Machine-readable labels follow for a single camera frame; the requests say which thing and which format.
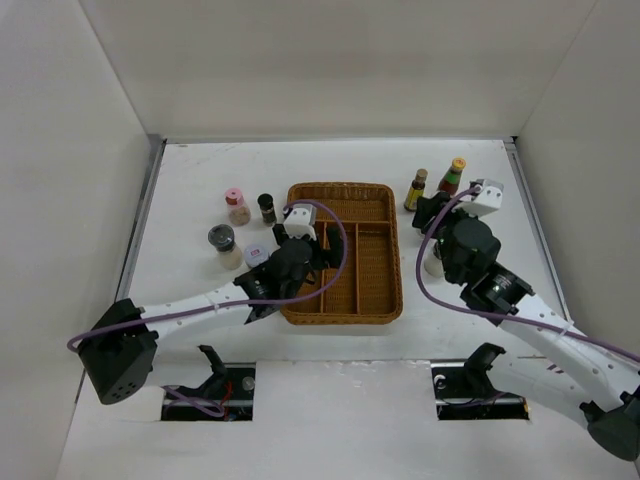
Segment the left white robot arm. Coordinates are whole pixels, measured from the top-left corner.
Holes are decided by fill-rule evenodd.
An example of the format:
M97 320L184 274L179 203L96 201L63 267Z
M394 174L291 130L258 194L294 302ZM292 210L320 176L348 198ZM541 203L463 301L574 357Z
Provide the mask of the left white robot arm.
M295 238L276 225L278 249L263 263L205 294L174 303L138 306L130 298L113 303L94 327L71 340L104 405L120 403L137 393L149 378L176 401L203 404L219 395L227 369L216 350L198 343L207 362L190 375L190 386L159 375L154 364L160 350L182 344L218 328L245 326L265 319L285 305L302 301L303 285L314 284L320 272L343 272L347 260L346 231L329 225L326 247L309 236Z

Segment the brown cap yellow oil bottle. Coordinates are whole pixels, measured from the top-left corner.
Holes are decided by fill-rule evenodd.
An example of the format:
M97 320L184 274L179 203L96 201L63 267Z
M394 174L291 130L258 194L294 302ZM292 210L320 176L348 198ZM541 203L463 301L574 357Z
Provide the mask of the brown cap yellow oil bottle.
M404 208L407 211L410 211L410 212L416 211L417 201L419 198L423 196L427 177L428 177L428 171L426 169L418 169L416 171L415 177L410 184L410 187L408 189L408 192L404 201Z

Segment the red green sauce bottle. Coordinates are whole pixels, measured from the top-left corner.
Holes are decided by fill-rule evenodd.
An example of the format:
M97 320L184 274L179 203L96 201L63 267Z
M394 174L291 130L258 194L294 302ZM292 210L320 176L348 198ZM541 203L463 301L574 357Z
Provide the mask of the red green sauce bottle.
M466 161L464 158L456 157L452 160L451 165L447 172L440 180L437 191L445 192L450 196L454 196L459 188L462 173L466 167Z

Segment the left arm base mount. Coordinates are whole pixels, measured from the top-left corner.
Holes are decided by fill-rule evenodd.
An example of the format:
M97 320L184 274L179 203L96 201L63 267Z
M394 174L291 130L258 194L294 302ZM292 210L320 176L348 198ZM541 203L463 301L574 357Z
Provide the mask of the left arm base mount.
M196 387L170 386L179 396L164 392L162 421L251 421L256 389L255 363L224 363L215 349L200 345L209 367Z

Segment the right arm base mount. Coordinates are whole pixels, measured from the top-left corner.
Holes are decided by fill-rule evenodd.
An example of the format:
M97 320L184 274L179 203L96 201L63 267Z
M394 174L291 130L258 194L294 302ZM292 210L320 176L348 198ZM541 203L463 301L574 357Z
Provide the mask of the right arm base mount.
M485 343L466 360L431 363L436 414L441 421L529 420L526 400L496 390L487 373L502 347Z

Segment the small red label white jar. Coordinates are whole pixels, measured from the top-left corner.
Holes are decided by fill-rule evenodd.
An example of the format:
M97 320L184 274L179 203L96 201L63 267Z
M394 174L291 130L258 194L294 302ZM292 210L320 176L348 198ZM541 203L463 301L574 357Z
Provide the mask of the small red label white jar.
M270 251L262 244L251 244L244 249L243 258L247 267L253 269L270 258Z

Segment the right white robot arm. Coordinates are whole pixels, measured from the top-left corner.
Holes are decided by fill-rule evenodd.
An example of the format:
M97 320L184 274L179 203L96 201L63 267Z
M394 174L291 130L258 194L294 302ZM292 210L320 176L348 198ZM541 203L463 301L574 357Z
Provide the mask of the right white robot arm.
M500 203L475 184L456 196L418 199L412 221L437 246L445 280L460 287L458 312L488 320L543 357L517 359L485 343L465 361L466 388L533 400L577 423L611 455L638 460L638 355L587 337L498 263L501 243L480 217Z

